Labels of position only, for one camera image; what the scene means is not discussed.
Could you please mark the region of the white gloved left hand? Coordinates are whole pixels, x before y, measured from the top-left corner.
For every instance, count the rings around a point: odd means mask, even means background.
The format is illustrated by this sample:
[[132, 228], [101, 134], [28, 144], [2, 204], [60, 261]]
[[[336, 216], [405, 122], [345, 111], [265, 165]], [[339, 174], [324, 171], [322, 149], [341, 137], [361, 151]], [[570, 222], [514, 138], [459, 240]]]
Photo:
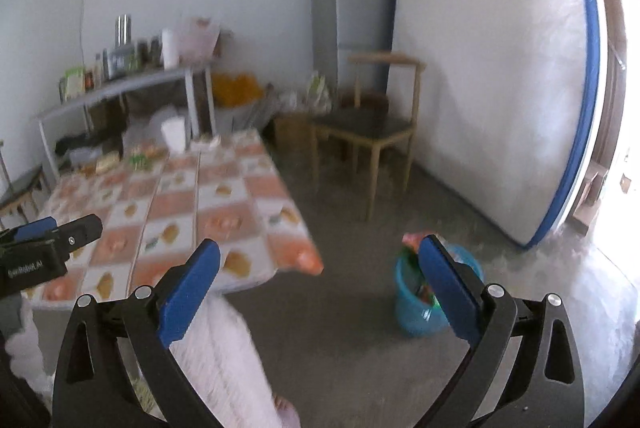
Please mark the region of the white gloved left hand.
[[1, 299], [1, 335], [4, 338], [3, 348], [9, 356], [12, 374], [24, 379], [50, 410], [53, 377], [44, 370], [32, 308], [21, 294]]

